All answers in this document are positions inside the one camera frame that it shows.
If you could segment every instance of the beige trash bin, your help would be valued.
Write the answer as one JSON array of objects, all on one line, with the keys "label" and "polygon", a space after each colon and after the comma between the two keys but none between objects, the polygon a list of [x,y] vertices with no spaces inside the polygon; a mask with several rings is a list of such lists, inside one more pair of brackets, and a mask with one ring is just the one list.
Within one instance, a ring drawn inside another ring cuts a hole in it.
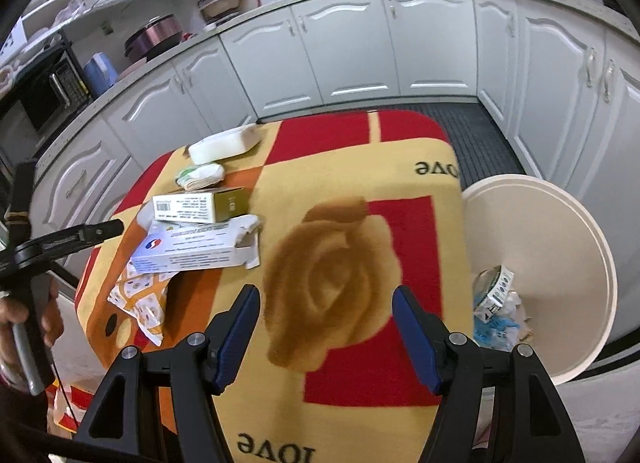
[{"label": "beige trash bin", "polygon": [[479,181],[463,204],[472,276],[511,269],[552,381],[576,377],[602,349],[616,313],[616,270],[602,231],[567,192],[530,176]]}]

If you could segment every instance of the tablecloth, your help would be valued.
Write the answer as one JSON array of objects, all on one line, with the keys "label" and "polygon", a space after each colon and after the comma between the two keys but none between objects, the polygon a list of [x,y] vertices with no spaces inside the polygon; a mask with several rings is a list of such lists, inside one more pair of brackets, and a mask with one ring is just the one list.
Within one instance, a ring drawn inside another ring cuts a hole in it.
[{"label": "tablecloth", "polygon": [[[228,309],[245,283],[262,311],[236,382],[215,399],[238,462],[413,462],[438,399],[421,386],[391,316],[391,294],[411,287],[450,331],[472,333],[458,164],[443,130],[421,114],[378,110],[260,125],[262,141],[223,160],[225,186],[250,191],[264,224],[261,265],[188,271],[171,282],[169,348]],[[107,302],[145,231],[136,213],[174,191],[190,163],[165,154],[135,183],[114,218],[126,227],[92,252],[78,318],[105,366],[148,342]],[[162,421],[175,430],[168,390]]]}]

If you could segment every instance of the red and blue logo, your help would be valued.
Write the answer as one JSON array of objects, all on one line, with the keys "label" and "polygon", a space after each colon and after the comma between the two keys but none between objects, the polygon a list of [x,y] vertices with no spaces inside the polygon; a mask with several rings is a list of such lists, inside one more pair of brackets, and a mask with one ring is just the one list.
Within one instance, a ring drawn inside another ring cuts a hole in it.
[{"label": "red and blue logo", "polygon": [[153,250],[155,247],[160,246],[160,243],[162,243],[162,239],[153,239],[146,243],[145,248],[147,250]]}]

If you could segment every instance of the metal bolt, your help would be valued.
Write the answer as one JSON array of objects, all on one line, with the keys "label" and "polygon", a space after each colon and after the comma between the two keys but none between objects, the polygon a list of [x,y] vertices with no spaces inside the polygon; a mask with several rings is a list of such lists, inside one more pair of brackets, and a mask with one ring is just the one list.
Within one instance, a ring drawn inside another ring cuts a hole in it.
[{"label": "metal bolt", "polygon": [[136,354],[138,354],[138,348],[134,346],[128,346],[122,350],[122,357],[125,360],[132,359]]},{"label": "metal bolt", "polygon": [[187,342],[190,346],[199,346],[204,342],[204,335],[202,333],[191,333],[187,337]]},{"label": "metal bolt", "polygon": [[466,344],[466,335],[462,333],[452,333],[449,335],[449,341],[457,346],[463,346]]},{"label": "metal bolt", "polygon": [[518,353],[525,358],[529,358],[533,354],[533,349],[526,344],[518,344]]}]

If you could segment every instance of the dark floor mat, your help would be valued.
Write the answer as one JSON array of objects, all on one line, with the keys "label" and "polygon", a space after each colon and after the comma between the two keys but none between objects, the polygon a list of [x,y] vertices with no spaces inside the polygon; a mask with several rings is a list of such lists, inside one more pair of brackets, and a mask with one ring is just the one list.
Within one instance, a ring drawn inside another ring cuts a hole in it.
[{"label": "dark floor mat", "polygon": [[414,110],[438,122],[458,158],[463,190],[489,176],[525,173],[491,115],[479,104],[398,104],[380,109]]}]

